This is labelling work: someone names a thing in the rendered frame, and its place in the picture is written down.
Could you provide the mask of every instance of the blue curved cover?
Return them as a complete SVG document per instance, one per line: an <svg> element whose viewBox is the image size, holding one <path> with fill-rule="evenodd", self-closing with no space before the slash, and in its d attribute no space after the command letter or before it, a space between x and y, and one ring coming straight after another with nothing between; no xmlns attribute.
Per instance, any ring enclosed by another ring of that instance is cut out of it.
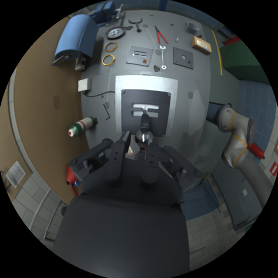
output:
<svg viewBox="0 0 278 278"><path fill-rule="evenodd" d="M92 57L98 31L98 25L89 15L79 14L71 18L59 40L55 60L66 54L71 55L67 62L79 58L81 53Z"/></svg>

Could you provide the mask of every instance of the red pliers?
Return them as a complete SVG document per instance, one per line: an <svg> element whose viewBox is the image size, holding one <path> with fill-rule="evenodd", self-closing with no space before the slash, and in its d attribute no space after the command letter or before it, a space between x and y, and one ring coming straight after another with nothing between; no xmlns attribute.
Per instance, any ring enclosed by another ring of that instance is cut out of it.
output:
<svg viewBox="0 0 278 278"><path fill-rule="evenodd" d="M158 30L158 28L156 26L155 27L155 30L156 30L156 33L157 33L157 38L158 38L158 43L160 44L160 35L162 36L162 38L164 39L164 41L168 44L168 41L166 40L166 38L160 33L160 31Z"/></svg>

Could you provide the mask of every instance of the spray can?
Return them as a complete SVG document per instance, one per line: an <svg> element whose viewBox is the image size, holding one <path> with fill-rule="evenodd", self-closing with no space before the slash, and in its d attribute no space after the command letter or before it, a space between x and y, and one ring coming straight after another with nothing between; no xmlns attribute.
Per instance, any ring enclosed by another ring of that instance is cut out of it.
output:
<svg viewBox="0 0 278 278"><path fill-rule="evenodd" d="M96 118L89 116L74 123L68 130L68 134L70 137L77 137L95 124Z"/></svg>

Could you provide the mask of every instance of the gold ring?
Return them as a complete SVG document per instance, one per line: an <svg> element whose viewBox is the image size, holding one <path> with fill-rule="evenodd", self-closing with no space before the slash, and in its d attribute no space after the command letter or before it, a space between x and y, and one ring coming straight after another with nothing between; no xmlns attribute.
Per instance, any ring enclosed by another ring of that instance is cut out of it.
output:
<svg viewBox="0 0 278 278"><path fill-rule="evenodd" d="M106 47L108 47L110 44L116 44L115 48L112 49L112 50L106 50ZM104 47L104 49L105 49L106 52L112 52L112 51L116 50L117 47L118 47L118 45L117 45L116 42L109 42L109 43Z"/></svg>
<svg viewBox="0 0 278 278"><path fill-rule="evenodd" d="M113 61L111 63L104 63L104 59L106 57L108 57L108 56L112 56L113 57ZM111 54L105 55L104 58L102 59L102 63L103 63L104 66L110 66L110 65L112 65L114 63L114 61L115 61L115 57L113 55L111 55Z"/></svg>

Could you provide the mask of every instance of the wrench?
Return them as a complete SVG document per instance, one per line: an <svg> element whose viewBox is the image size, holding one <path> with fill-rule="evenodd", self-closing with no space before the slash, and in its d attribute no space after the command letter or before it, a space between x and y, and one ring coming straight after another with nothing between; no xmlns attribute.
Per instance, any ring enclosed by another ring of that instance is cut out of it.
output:
<svg viewBox="0 0 278 278"><path fill-rule="evenodd" d="M162 69L166 70L166 66L165 66L165 49L166 49L166 46L160 46L160 49L162 50Z"/></svg>

